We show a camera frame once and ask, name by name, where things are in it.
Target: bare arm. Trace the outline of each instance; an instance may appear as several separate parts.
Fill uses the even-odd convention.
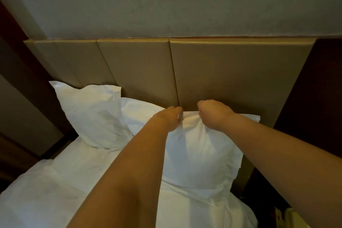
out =
[[[155,114],[87,196],[68,228],[155,227],[165,142],[181,107]]]
[[[341,158],[215,100],[199,101],[198,108],[203,123],[229,136],[312,228],[341,227]]]

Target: hand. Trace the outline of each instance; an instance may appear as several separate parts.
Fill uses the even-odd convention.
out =
[[[170,132],[178,127],[180,122],[178,116],[182,111],[183,108],[181,107],[168,107],[152,116],[151,120],[155,121],[156,124],[165,125],[166,129]]]
[[[201,100],[197,103],[202,122],[216,131],[223,131],[225,120],[235,114],[229,106],[216,100]]]

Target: headboard panel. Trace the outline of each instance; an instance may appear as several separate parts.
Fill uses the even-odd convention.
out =
[[[196,110],[216,99],[273,126],[314,38],[28,40],[57,80],[117,84],[123,96]]]

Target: white bed sheet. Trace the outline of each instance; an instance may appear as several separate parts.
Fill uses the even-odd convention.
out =
[[[54,160],[43,160],[0,195],[0,227],[64,228],[120,151],[93,148],[80,137]],[[233,194],[205,203],[162,182],[156,227],[256,227]]]

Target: person's right arm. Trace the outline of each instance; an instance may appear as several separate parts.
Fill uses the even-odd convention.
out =
[[[203,123],[232,139],[312,228],[342,226],[341,158],[234,113],[221,102],[202,100],[198,109]]]

